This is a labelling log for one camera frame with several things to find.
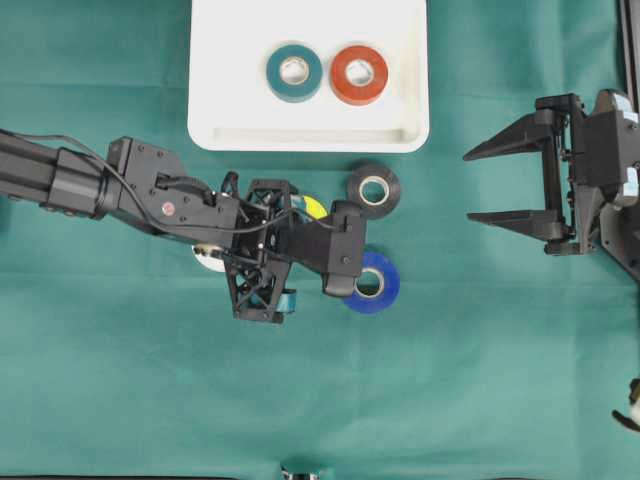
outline teal tape roll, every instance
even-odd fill
[[[320,88],[322,62],[313,50],[287,45],[276,50],[267,63],[267,81],[278,98],[290,103],[309,100]]]
[[[278,302],[276,311],[279,313],[294,313],[296,311],[297,294],[292,290],[285,290]]]

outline cable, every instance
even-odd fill
[[[91,148],[89,148],[84,143],[80,142],[79,140],[77,140],[77,139],[75,139],[73,137],[67,136],[67,135],[31,135],[31,134],[9,132],[9,131],[6,131],[6,133],[9,134],[9,135],[13,135],[14,137],[21,138],[23,140],[58,141],[58,142],[68,143],[68,144],[74,145],[75,147],[79,148],[90,159],[97,161],[100,166],[104,167],[111,175],[113,175],[115,177],[116,180],[118,180],[118,182],[127,191],[127,193],[129,193],[129,195],[133,199],[134,203],[136,204],[136,206],[140,210],[140,213],[142,213],[144,219],[151,226],[157,228],[158,230],[165,230],[165,228],[199,228],[199,229],[204,229],[204,230],[214,230],[214,231],[218,231],[218,232],[244,235],[244,234],[250,234],[250,233],[259,232],[261,230],[269,228],[272,225],[275,225],[275,224],[281,222],[282,220],[288,218],[293,213],[296,213],[297,215],[299,215],[301,217],[305,217],[308,220],[310,220],[312,223],[316,223],[316,224],[320,225],[321,227],[326,228],[328,230],[338,230],[338,227],[336,227],[334,225],[326,224],[326,223],[324,223],[324,222],[312,217],[310,214],[308,214],[307,212],[305,212],[304,210],[301,210],[299,208],[290,208],[290,209],[287,209],[287,210],[283,210],[275,218],[269,220],[268,222],[264,222],[264,223],[262,223],[260,225],[256,225],[254,227],[247,227],[247,228],[223,228],[223,227],[209,227],[209,226],[189,225],[189,224],[187,224],[187,225],[170,225],[170,224],[167,224],[167,223],[163,223],[163,222],[161,222],[159,220],[156,220],[153,217],[153,215],[149,212],[147,207],[145,207],[145,205],[142,203],[142,200],[140,200],[140,197],[138,197],[138,194],[135,192],[135,190],[131,187],[131,185],[129,185],[129,183],[125,180],[125,178],[122,175],[120,175],[120,173],[115,168],[113,168],[112,165],[110,165],[108,162],[106,162],[94,150],[92,150]]]

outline red tape roll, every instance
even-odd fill
[[[357,62],[364,60],[373,70],[373,78],[366,85],[356,85],[347,76],[347,69]],[[374,49],[357,45],[341,51],[333,60],[331,66],[331,86],[336,96],[349,105],[364,106],[376,101],[389,80],[387,63]]]

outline yellow tape roll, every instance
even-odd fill
[[[305,203],[305,211],[316,220],[320,220],[321,218],[327,217],[329,215],[327,209],[324,208],[324,206],[315,198],[309,197],[308,195],[304,195],[302,198],[304,199]]]

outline blue tape roll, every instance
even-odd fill
[[[393,305],[400,293],[400,275],[391,261],[381,253],[365,252],[362,270],[379,274],[384,281],[382,291],[375,297],[365,297],[358,290],[344,303],[358,313],[372,314],[386,310]]]
[[[297,85],[282,79],[280,68],[288,59],[301,59],[306,63],[307,78]],[[322,62],[313,50],[302,45],[287,45],[276,50],[267,63],[267,81],[278,98],[290,103],[309,100],[320,88]]]

